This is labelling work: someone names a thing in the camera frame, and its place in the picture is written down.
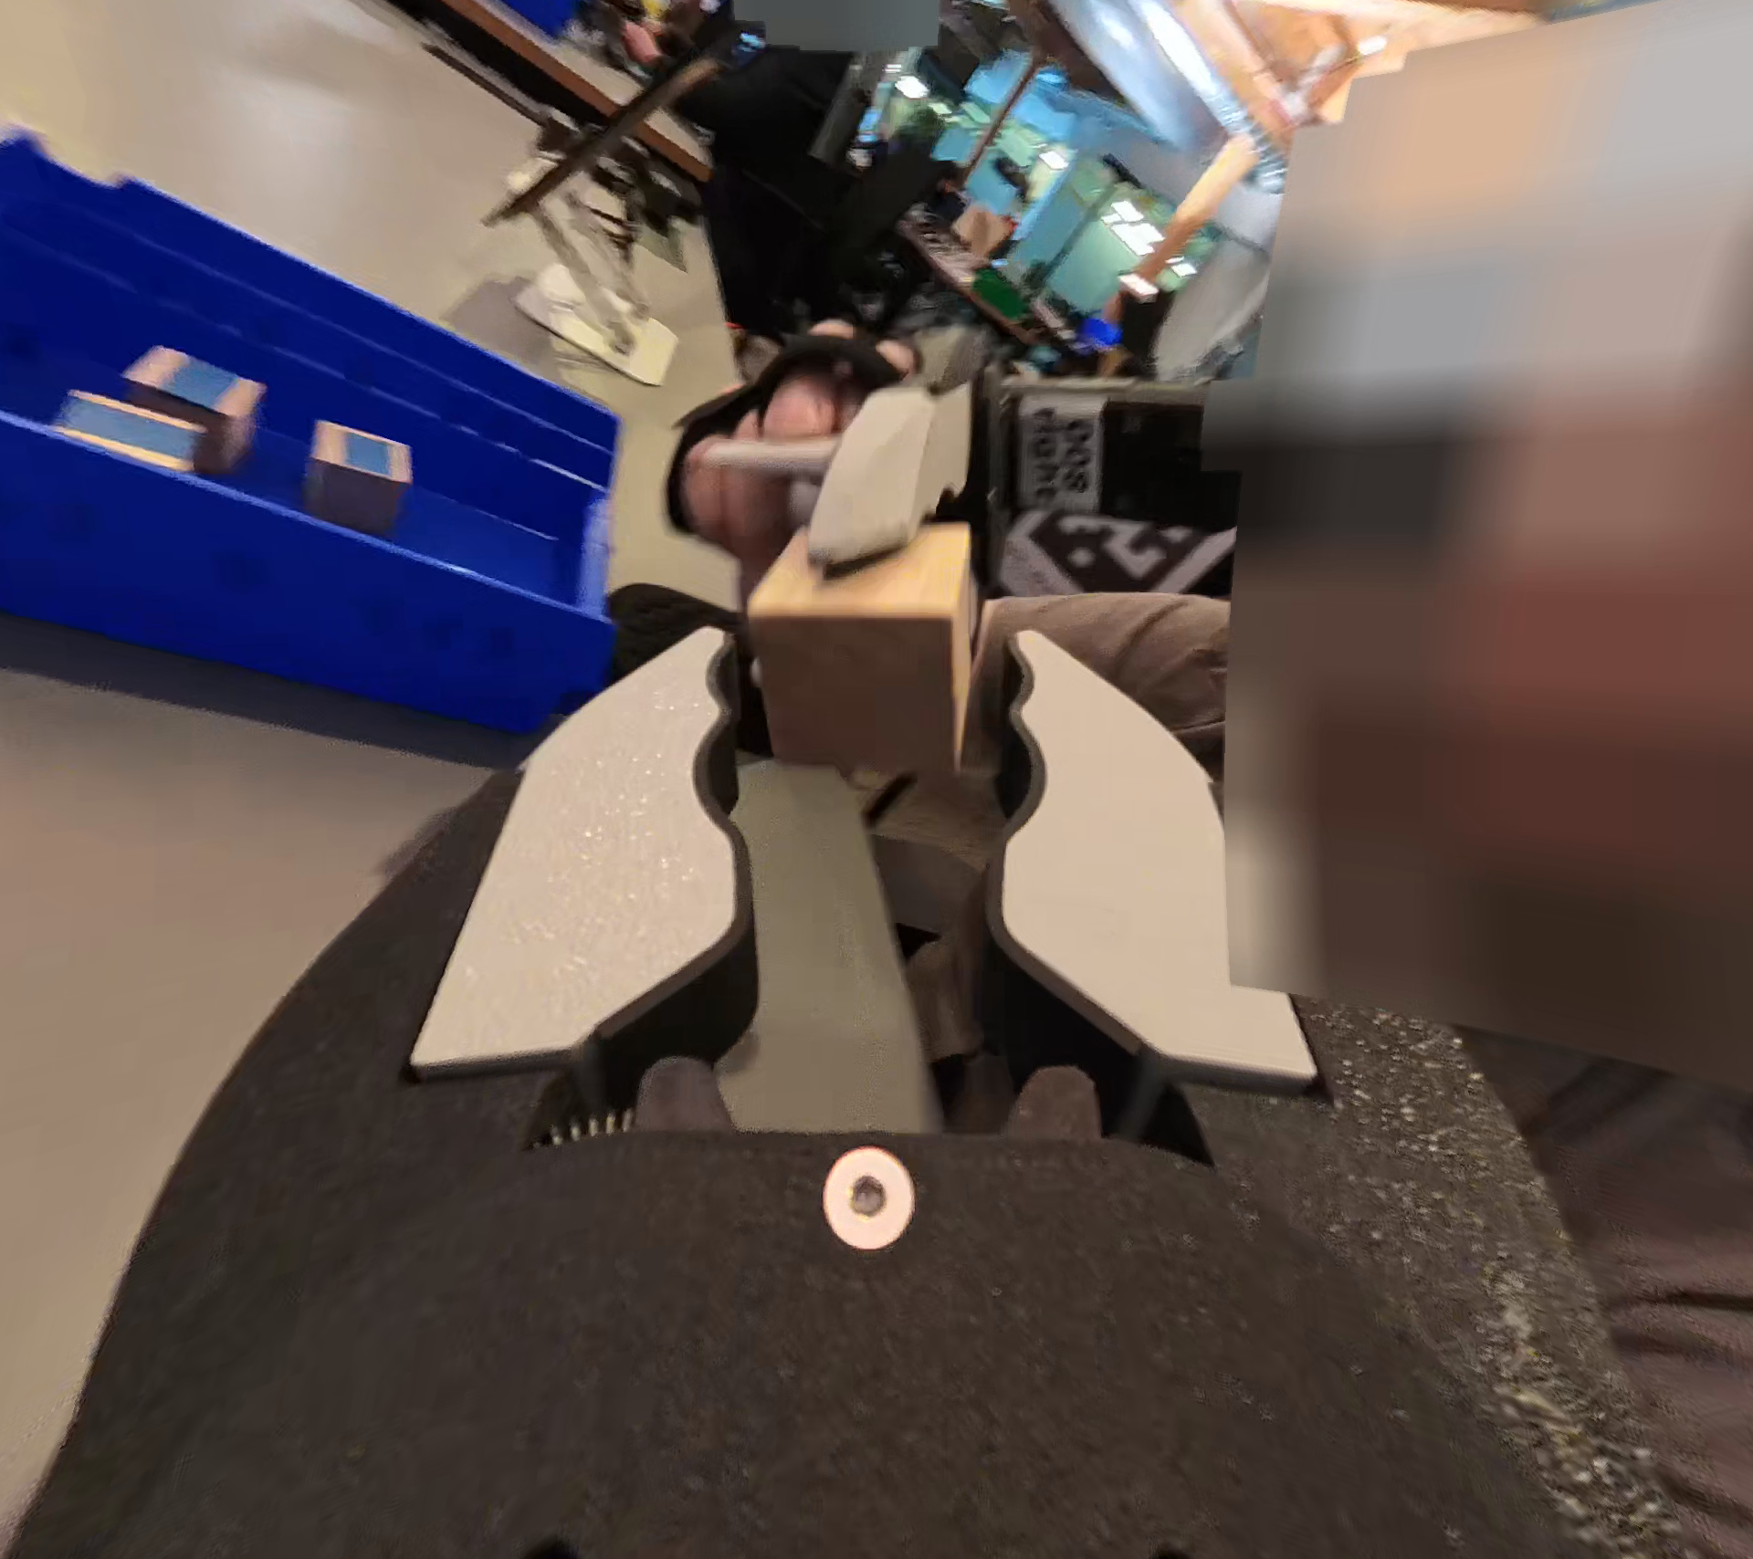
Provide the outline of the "person's right hand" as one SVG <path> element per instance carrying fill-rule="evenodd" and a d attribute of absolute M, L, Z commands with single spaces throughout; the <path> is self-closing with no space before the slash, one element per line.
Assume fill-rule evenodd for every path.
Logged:
<path fill-rule="evenodd" d="M 795 480 L 725 463 L 716 449 L 837 439 L 872 394 L 908 381 L 919 365 L 917 343 L 875 337 L 844 319 L 777 343 L 753 379 L 680 423 L 665 487 L 669 522 L 729 554 L 749 595 L 808 514 L 795 509 Z"/>

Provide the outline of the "black pad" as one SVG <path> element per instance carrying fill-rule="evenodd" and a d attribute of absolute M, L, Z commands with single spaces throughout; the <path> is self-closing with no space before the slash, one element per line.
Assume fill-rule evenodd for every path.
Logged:
<path fill-rule="evenodd" d="M 669 585 L 634 582 L 609 595 L 607 613 L 616 635 L 609 684 L 621 682 L 698 631 L 729 633 L 738 662 L 738 748 L 762 759 L 773 753 L 755 651 L 740 611 Z"/>

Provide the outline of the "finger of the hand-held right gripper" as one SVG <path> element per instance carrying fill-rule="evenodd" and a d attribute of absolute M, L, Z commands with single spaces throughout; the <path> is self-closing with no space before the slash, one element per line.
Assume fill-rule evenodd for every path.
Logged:
<path fill-rule="evenodd" d="M 806 527 L 808 560 L 851 569 L 904 549 L 968 483 L 974 383 L 873 390 L 844 428 Z"/>

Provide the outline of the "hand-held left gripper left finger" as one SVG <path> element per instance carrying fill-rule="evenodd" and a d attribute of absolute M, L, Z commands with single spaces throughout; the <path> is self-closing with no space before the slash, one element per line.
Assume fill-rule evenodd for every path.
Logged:
<path fill-rule="evenodd" d="M 755 1018 L 753 874 L 735 825 L 738 653 L 700 629 L 534 750 L 408 1069 L 713 1060 Z"/>

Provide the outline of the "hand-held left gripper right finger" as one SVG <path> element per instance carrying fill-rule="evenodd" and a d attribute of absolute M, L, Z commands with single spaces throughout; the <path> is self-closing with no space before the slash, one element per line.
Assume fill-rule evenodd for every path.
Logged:
<path fill-rule="evenodd" d="M 987 916 L 998 951 L 1125 1056 L 1173 1078 L 1312 1087 L 1293 1002 L 1231 980 L 1213 783 L 1144 706 L 1041 631 L 1007 653 L 1016 690 Z"/>

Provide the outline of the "white document stand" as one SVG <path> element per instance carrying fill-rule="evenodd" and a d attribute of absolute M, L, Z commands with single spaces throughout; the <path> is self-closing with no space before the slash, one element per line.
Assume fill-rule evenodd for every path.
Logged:
<path fill-rule="evenodd" d="M 667 182 L 640 155 L 572 173 L 536 202 L 526 195 L 559 156 L 528 160 L 508 178 L 515 220 L 537 233 L 543 266 L 514 297 L 515 310 L 557 346 L 647 388 L 663 385 L 676 332 L 656 313 L 643 259 L 674 242 Z"/>

